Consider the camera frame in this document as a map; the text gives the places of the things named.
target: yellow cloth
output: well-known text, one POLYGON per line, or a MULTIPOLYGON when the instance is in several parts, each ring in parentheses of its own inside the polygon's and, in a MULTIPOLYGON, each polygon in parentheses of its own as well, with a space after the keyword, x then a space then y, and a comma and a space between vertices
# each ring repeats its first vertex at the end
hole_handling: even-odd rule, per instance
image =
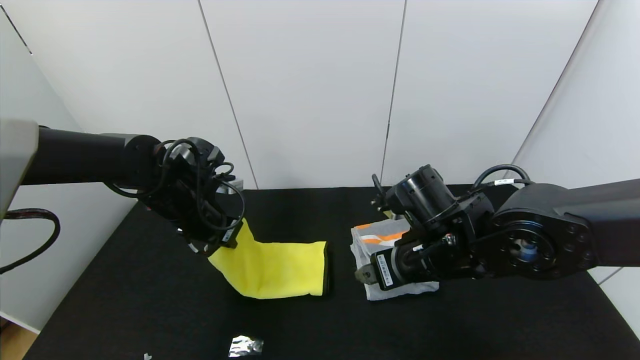
POLYGON ((221 247, 209 261, 242 295, 277 299, 322 295, 325 282, 325 241, 315 243, 259 243, 244 224, 237 247, 221 247))

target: folded towel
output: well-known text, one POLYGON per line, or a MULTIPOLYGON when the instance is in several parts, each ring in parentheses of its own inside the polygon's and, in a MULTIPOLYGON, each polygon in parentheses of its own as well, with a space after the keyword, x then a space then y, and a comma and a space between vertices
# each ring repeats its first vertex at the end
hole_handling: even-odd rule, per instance
MULTIPOLYGON (((405 219, 383 220, 373 224, 356 226, 351 229, 353 243, 351 252, 356 259, 356 267, 361 268, 371 263, 371 254, 393 247, 396 240, 409 231, 409 223, 405 219)), ((404 294, 420 294, 436 291, 440 284, 437 281, 418 282, 402 285, 389 291, 380 290, 378 284, 365 285, 367 300, 377 301, 390 299, 404 294)))

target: black table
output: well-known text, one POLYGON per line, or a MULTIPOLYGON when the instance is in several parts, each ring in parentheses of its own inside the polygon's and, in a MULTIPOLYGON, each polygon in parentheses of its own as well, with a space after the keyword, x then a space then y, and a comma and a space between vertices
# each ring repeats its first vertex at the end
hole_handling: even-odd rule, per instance
MULTIPOLYGON (((512 191, 488 195, 498 206, 512 191)), ((373 194, 246 192, 256 239, 330 242, 330 294, 278 300, 240 296, 138 204, 25 359, 223 359, 237 334, 264 339, 264 359, 640 359, 640 342, 587 273, 451 281, 436 293, 366 301, 349 228, 382 220, 373 194)))

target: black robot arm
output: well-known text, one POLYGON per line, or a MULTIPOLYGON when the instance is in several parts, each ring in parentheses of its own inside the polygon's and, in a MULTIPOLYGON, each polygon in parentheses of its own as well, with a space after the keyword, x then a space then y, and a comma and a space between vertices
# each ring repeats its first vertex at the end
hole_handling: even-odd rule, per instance
POLYGON ((533 183, 513 165, 497 169, 524 179, 477 181, 454 197, 429 165, 387 191, 374 178, 376 205, 404 215, 411 229, 393 248, 373 254, 356 277, 389 290, 409 282, 557 279, 598 265, 640 266, 640 179, 568 190, 533 183), (495 211, 483 189, 508 183, 525 186, 495 211))
POLYGON ((194 251, 210 254, 219 246, 233 247, 241 227, 244 197, 232 170, 220 149, 201 138, 160 142, 149 135, 94 135, 41 127, 38 150, 22 185, 105 183, 172 222, 194 251), (227 171, 219 172, 223 166, 227 171), (216 192, 239 194, 239 216, 226 214, 216 192))

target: white wall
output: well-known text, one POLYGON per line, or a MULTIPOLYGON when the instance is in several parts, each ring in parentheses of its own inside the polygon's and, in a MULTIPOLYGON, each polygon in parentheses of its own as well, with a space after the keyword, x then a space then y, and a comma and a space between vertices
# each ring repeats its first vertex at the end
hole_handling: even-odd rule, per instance
POLYGON ((3 6, 84 130, 204 138, 255 188, 197 1, 3 6))
MULTIPOLYGON (((600 1, 515 163, 537 182, 576 188, 640 177, 640 2, 600 1)), ((603 281, 615 268, 594 271, 603 281)), ((640 336, 640 268, 602 289, 640 336)))
POLYGON ((205 0, 261 188, 370 186, 404 2, 205 0))
POLYGON ((383 184, 510 163, 593 11, 588 1, 409 0, 383 184))
MULTIPOLYGON (((0 118, 81 131, 0 13, 0 118)), ((133 205, 103 184, 22 186, 10 206, 58 215, 58 241, 34 260, 0 277, 0 315, 39 331, 102 244, 133 205)), ((46 220, 5 220, 0 266, 39 248, 51 235, 46 220)))
POLYGON ((197 135, 247 188, 301 188, 509 162, 595 0, 3 4, 87 131, 197 135))

